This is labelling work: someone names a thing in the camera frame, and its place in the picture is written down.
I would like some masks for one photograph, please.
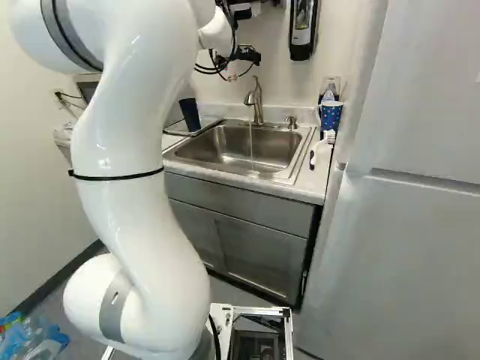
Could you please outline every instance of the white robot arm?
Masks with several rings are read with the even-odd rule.
[[[68,318],[141,359],[195,358],[209,277],[170,210],[161,134],[199,48],[230,54],[227,18],[214,0],[14,0],[10,10],[17,41],[41,65],[103,71],[73,132],[71,175],[111,254],[70,279]]]

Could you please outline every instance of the gray floor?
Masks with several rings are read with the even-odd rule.
[[[219,302],[231,305],[241,306],[272,306],[267,301],[256,297],[255,295],[238,289],[228,283],[210,277],[211,298],[213,302]],[[60,326],[62,332],[70,337],[70,345],[63,352],[62,359],[65,360],[100,360],[104,353],[105,346],[91,340],[80,334],[67,320],[63,307],[62,295],[64,287],[58,288],[49,298],[47,298],[32,314],[33,316],[44,315],[47,319]],[[310,360],[311,358],[303,352],[295,350],[295,360]],[[112,360],[130,360],[133,359],[123,353],[116,352]]]

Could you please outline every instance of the stainless steel sink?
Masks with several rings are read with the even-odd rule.
[[[225,120],[205,133],[180,142],[164,154],[166,160],[193,164],[260,179],[293,184],[300,154],[313,128],[288,130],[282,125],[251,126]]]

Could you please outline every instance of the water stream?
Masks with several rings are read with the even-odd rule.
[[[252,166],[252,170],[254,169],[254,137],[252,136],[252,121],[253,119],[251,118],[250,121],[248,122],[250,126],[250,165]]]

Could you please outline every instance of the white refrigerator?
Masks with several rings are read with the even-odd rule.
[[[295,342],[325,360],[477,360],[480,1],[367,2]]]

